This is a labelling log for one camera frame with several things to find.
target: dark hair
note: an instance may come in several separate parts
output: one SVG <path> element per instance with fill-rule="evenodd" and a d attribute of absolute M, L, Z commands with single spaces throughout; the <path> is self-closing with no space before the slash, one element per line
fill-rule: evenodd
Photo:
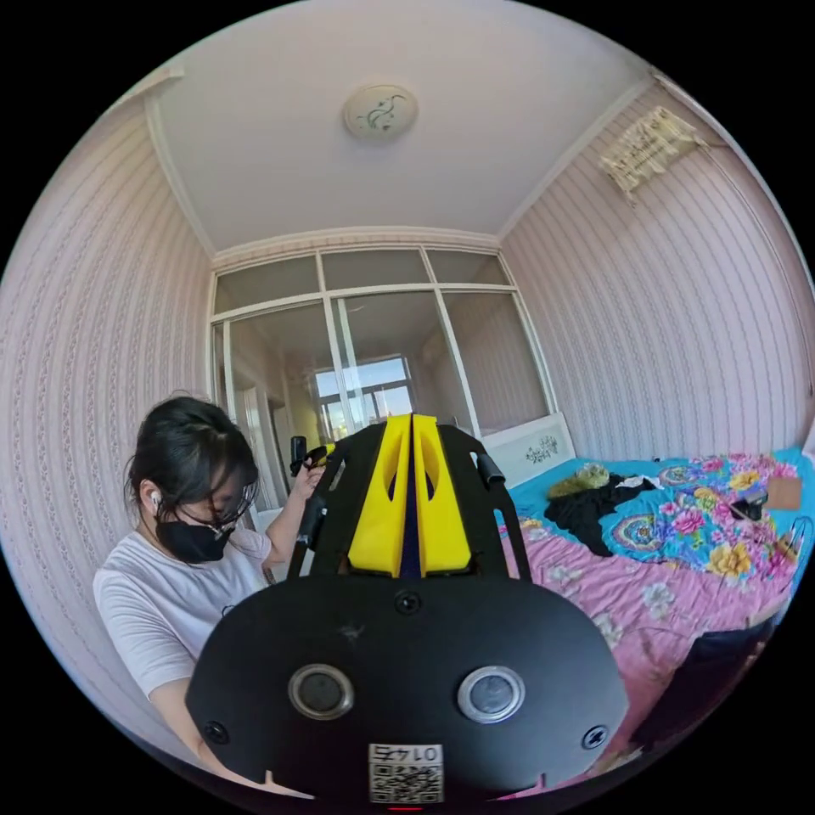
<path fill-rule="evenodd" d="M 167 517 L 180 506 L 212 501 L 232 475 L 238 476 L 239 494 L 218 513 L 221 524 L 237 520 L 254 501 L 255 457 L 240 428 L 217 405 L 174 396 L 156 405 L 138 429 L 127 488 L 141 514 L 139 490 L 145 479 L 153 481 L 161 492 L 159 516 Z"/>

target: window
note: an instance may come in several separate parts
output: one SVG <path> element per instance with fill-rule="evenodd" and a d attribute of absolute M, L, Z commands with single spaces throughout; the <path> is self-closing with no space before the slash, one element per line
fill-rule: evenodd
<path fill-rule="evenodd" d="M 257 394 L 245 424 L 273 485 L 267 503 L 290 487 L 291 436 L 315 447 L 422 413 L 484 437 L 547 415 L 519 298 L 488 251 L 326 250 L 222 274 L 215 314 L 243 312 L 213 318 L 214 395 L 225 405 L 227 382 L 235 404 Z"/>

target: screw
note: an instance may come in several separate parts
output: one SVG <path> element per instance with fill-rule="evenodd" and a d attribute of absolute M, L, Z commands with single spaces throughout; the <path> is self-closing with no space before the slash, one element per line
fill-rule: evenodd
<path fill-rule="evenodd" d="M 396 596 L 396 610 L 400 614 L 415 614 L 422 607 L 422 600 L 416 592 L 399 592 Z"/>
<path fill-rule="evenodd" d="M 584 750 L 596 750 L 600 745 L 605 744 L 605 740 L 609 736 L 609 729 L 602 724 L 591 730 L 583 736 L 582 746 Z"/>
<path fill-rule="evenodd" d="M 216 745 L 229 743 L 229 733 L 220 722 L 207 722 L 204 725 L 204 736 Z"/>

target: qr code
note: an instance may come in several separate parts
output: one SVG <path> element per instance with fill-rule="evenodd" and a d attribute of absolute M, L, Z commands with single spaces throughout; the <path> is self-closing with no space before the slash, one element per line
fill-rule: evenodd
<path fill-rule="evenodd" d="M 441 764 L 370 765 L 371 802 L 430 804 L 442 801 Z"/>

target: ceiling light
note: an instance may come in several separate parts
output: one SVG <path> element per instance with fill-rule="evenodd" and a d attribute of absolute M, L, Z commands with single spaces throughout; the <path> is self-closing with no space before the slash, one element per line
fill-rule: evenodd
<path fill-rule="evenodd" d="M 373 141 L 392 141 L 401 136 L 419 113 L 416 98 L 397 85 L 360 88 L 346 102 L 343 118 L 355 136 Z"/>

